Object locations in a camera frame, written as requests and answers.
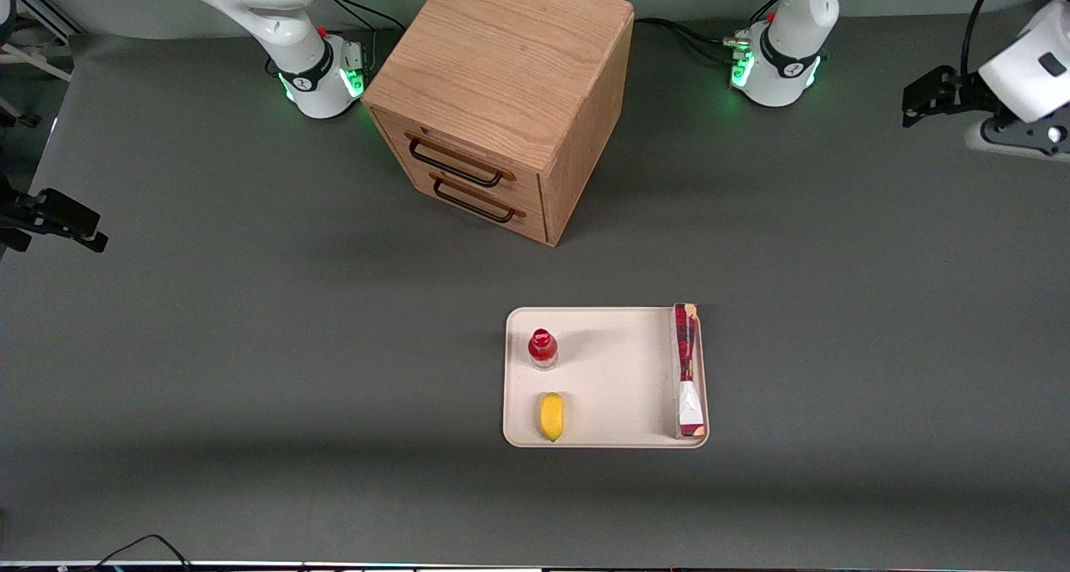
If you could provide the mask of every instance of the beige tray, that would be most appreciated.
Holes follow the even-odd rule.
[[[502,432],[514,447],[696,449],[709,437],[675,438],[673,309],[516,309],[505,321]],[[528,356],[538,328],[556,337],[556,367],[539,370]],[[696,336],[694,384],[706,408],[702,331]],[[551,443],[538,431],[547,392],[565,398],[565,433]]]

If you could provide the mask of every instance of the plastic bottle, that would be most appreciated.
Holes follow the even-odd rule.
[[[533,366],[549,370],[557,364],[557,339],[546,329],[535,329],[532,339],[528,340],[528,354]]]

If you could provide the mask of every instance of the wood grain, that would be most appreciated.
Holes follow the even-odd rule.
[[[631,49],[631,27],[630,18],[621,27],[616,45],[576,114],[574,130],[569,132],[557,152],[554,152],[551,167],[553,171],[541,180],[547,241],[551,245],[557,245],[565,232],[565,225],[572,217],[580,195],[621,118],[624,80]]]
[[[389,142],[391,150],[394,151],[394,156],[401,163],[406,174],[409,175],[409,180],[413,181],[413,183],[421,175],[430,172],[443,174],[450,183],[460,184],[460,186],[467,186],[471,190],[483,192],[486,198],[491,198],[494,202],[503,202],[505,205],[522,206],[523,210],[537,211],[539,217],[542,217],[542,197],[539,192],[537,174],[526,171],[508,171],[508,169],[502,171],[502,169],[493,168],[493,166],[486,164],[486,161],[478,160],[471,152],[465,152],[463,149],[450,144],[448,141],[443,144],[440,142],[442,137],[438,135],[430,137],[422,132],[419,125],[416,123],[408,119],[398,118],[396,114],[374,109],[372,118],[377,120],[377,125],[380,127],[380,132],[386,141]],[[409,145],[414,137],[419,139],[421,143],[417,152],[430,156],[435,160],[478,176],[478,179],[493,179],[496,171],[501,171],[503,176],[499,181],[498,186],[482,187],[474,183],[467,183],[464,179],[458,179],[456,175],[440,171],[440,169],[424,164],[412,156],[409,152]]]
[[[555,245],[621,114],[631,43],[622,0],[428,0],[364,94],[417,190],[435,176]],[[496,186],[445,174],[418,152]]]
[[[509,210],[513,210],[515,214],[511,220],[508,222],[501,222],[501,225],[495,222],[495,225],[503,227],[504,229],[509,229],[511,232],[520,233],[521,236],[528,236],[531,237],[531,239],[546,244],[546,221],[542,218],[541,210],[529,210],[528,206],[519,205],[515,202],[501,202],[496,198],[486,195],[485,191],[474,190],[471,186],[462,186],[459,181],[455,181],[447,175],[443,175],[443,173],[439,171],[413,174],[413,187],[416,187],[416,190],[431,196],[431,198],[446,203],[446,205],[454,206],[456,210],[464,211],[476,218],[484,217],[479,217],[476,213],[471,213],[471,211],[463,210],[463,207],[440,198],[440,196],[434,192],[435,179],[442,180],[443,187],[441,188],[447,195],[453,196],[453,198],[461,199],[463,202],[470,203],[470,205],[479,207],[479,210],[485,210],[487,213],[504,215],[508,213]]]
[[[631,14],[622,0],[428,0],[364,99],[551,172]]]

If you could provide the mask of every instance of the drawer handle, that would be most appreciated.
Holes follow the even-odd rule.
[[[447,202],[455,203],[455,205],[461,206],[462,210],[471,211],[471,213],[476,213],[476,214],[479,215],[479,217],[489,218],[489,220],[492,220],[494,222],[503,222],[503,223],[504,222],[508,222],[509,220],[511,220],[513,215],[517,213],[517,211],[511,210],[511,207],[510,207],[508,214],[505,214],[504,217],[499,217],[499,215],[496,215],[496,214],[487,213],[487,211],[482,210],[482,207],[479,207],[477,205],[470,205],[470,203],[465,202],[464,200],[459,199],[459,198],[455,198],[454,196],[450,196],[449,194],[446,194],[445,191],[440,190],[439,187],[441,187],[441,186],[442,186],[442,180],[435,179],[434,180],[434,195],[435,196],[439,196],[439,198],[442,198],[443,200],[446,200]]]
[[[428,156],[424,156],[424,154],[416,152],[416,145],[419,145],[419,139],[413,137],[412,141],[409,142],[409,153],[412,154],[412,157],[422,161],[422,164],[429,164],[434,168],[439,169],[440,171],[448,172],[449,174],[455,174],[457,176],[460,176],[460,179],[463,179],[465,181],[471,181],[471,183],[475,183],[477,186],[480,187],[498,186],[498,182],[502,180],[501,171],[495,172],[493,179],[486,180],[486,179],[478,179],[478,176],[470,172],[464,172],[461,169],[454,168],[447,164],[440,164],[439,160],[435,160],[434,158]]]

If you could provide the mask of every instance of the yellow fruit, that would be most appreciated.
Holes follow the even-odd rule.
[[[538,427],[551,443],[561,438],[561,433],[565,432],[565,400],[561,393],[544,393],[542,403],[539,404]]]

